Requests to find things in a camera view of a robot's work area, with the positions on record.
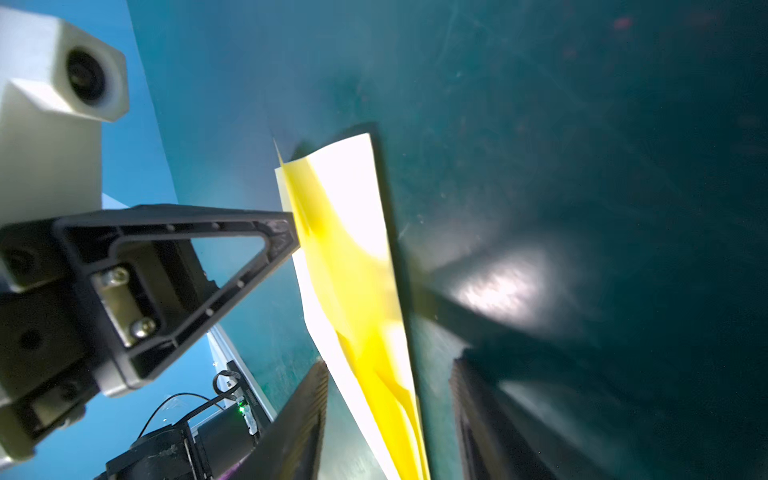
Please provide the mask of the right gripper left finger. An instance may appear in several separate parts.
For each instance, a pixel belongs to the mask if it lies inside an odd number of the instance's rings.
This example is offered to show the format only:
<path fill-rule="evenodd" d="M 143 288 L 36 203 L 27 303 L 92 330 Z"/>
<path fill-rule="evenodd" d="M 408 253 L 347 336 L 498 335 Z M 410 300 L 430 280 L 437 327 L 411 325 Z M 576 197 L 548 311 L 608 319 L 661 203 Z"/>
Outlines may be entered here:
<path fill-rule="evenodd" d="M 233 479 L 318 478 L 328 400 L 329 371 L 317 361 Z"/>

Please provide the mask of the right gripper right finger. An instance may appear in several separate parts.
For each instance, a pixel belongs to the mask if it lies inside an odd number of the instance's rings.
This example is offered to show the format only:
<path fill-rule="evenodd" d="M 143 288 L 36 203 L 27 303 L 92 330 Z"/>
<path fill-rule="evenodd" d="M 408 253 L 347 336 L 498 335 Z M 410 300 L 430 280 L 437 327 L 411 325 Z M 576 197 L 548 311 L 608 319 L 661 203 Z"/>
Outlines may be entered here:
<path fill-rule="evenodd" d="M 466 479 L 607 479 L 559 434 L 491 385 L 460 357 L 450 386 Z"/>

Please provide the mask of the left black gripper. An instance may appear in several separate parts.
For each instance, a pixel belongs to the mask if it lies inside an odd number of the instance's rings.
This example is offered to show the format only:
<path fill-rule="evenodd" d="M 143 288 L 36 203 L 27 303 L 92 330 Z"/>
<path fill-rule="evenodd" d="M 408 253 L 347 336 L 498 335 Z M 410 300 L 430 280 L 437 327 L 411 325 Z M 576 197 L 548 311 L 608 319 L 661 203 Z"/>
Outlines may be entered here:
<path fill-rule="evenodd" d="M 251 237 L 222 285 L 199 239 Z M 1 467 L 36 454 L 96 395 L 154 381 L 299 246 L 288 212 L 143 205 L 1 228 Z"/>

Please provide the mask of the yellow square paper sheet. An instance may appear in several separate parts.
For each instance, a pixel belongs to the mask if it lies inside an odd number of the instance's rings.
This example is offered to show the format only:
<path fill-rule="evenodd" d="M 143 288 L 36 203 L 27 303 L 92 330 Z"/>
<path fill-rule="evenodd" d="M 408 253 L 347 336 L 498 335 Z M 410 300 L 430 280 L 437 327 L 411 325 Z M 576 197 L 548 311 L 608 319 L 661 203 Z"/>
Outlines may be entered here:
<path fill-rule="evenodd" d="M 389 479 L 430 476 L 388 230 L 368 133 L 275 170 L 300 243 L 304 321 Z"/>

